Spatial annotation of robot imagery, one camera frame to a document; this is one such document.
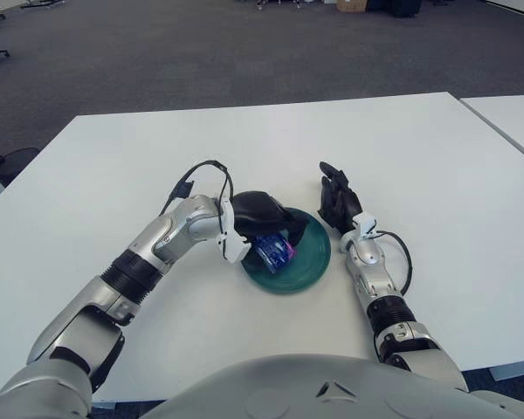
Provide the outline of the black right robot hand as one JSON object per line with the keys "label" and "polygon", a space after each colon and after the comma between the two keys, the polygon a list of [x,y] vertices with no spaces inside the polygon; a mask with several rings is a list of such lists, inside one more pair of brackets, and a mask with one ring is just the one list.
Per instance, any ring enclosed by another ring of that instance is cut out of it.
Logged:
{"label": "black right robot hand", "polygon": [[342,170],[321,161],[320,217],[332,228],[345,234],[355,227],[353,218],[362,213],[362,206],[356,193],[348,186],[348,178]]}

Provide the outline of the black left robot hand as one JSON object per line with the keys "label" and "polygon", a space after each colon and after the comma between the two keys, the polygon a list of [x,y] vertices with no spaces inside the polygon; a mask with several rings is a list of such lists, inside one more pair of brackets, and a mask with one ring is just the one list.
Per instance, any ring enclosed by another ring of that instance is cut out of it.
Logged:
{"label": "black left robot hand", "polygon": [[296,246],[308,226],[307,216],[296,215],[264,191],[246,191],[231,199],[235,231],[247,238],[287,233]]}

